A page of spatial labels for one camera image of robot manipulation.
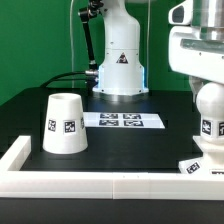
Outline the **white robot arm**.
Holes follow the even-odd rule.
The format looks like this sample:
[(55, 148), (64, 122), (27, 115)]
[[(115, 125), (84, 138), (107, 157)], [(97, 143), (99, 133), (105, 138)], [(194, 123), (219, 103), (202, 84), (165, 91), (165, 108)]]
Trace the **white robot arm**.
[[(139, 61), (140, 25), (125, 3), (149, 0), (103, 0), (105, 58), (93, 93), (107, 100), (132, 101), (149, 92)], [(205, 81), (224, 85), (224, 0), (184, 0), (168, 14), (172, 25), (168, 61), (189, 76), (194, 94)]]

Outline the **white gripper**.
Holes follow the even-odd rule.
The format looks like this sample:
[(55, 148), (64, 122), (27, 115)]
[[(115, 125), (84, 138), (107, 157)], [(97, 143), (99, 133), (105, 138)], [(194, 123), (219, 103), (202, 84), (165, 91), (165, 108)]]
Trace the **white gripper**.
[(169, 65), (190, 76), (193, 99), (202, 79), (224, 84), (224, 0), (184, 0), (169, 11), (168, 21)]

